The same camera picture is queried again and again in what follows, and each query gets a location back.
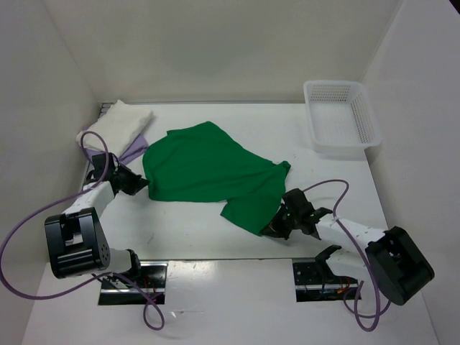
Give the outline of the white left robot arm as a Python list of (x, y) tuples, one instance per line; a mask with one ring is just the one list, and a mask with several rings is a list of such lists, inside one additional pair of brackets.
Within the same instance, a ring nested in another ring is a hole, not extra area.
[(144, 277), (137, 256), (130, 249), (110, 249), (100, 218), (118, 193), (134, 196), (149, 181), (119, 163), (112, 153), (94, 155), (92, 163), (84, 194), (62, 214), (45, 220), (52, 272), (63, 279), (116, 267), (119, 280), (127, 287), (136, 287)]

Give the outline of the purple t shirt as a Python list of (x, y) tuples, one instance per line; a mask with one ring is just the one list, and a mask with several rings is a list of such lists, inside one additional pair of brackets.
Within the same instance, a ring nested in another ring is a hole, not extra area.
[(124, 165), (141, 156), (149, 146), (139, 128), (122, 129), (120, 126), (97, 128), (92, 126), (81, 131), (76, 138), (76, 142), (90, 163), (93, 162), (93, 156), (106, 151), (99, 137), (103, 139), (108, 152), (114, 154), (118, 161)]

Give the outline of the white t shirt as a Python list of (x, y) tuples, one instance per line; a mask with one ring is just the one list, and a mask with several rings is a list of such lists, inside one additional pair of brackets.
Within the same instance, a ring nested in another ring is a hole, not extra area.
[(109, 152), (124, 154), (153, 119), (153, 112), (143, 106), (134, 106), (118, 100), (88, 131), (101, 136)]

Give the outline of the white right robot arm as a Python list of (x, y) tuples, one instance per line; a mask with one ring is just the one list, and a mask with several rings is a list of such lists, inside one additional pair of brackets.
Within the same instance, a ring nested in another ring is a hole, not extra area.
[(296, 188), (285, 193), (279, 210), (262, 235), (289, 239), (301, 231), (327, 247), (315, 257), (322, 282), (337, 277), (369, 280), (395, 305), (404, 305), (424, 288), (435, 272), (406, 230), (374, 229), (337, 216), (331, 209), (314, 208)]

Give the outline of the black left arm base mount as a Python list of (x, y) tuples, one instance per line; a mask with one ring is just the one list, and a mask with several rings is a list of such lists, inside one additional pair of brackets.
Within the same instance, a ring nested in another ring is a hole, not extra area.
[[(165, 287), (167, 278), (167, 262), (141, 261), (140, 276), (130, 277), (144, 293), (148, 294), (156, 304), (165, 304)], [(101, 289), (98, 305), (144, 305), (143, 295), (130, 283), (117, 277), (101, 278)]]

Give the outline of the green t shirt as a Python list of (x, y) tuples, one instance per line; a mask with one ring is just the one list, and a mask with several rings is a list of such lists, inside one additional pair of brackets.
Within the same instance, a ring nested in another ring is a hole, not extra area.
[(225, 202), (221, 216), (256, 236), (275, 217), (290, 163), (274, 163), (243, 148), (207, 121), (173, 129), (142, 157), (154, 201)]

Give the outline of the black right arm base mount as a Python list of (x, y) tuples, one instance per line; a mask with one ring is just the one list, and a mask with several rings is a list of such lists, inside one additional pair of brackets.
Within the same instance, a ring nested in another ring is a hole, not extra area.
[(313, 259), (293, 260), (293, 279), (297, 303), (353, 300), (357, 280), (320, 273)]

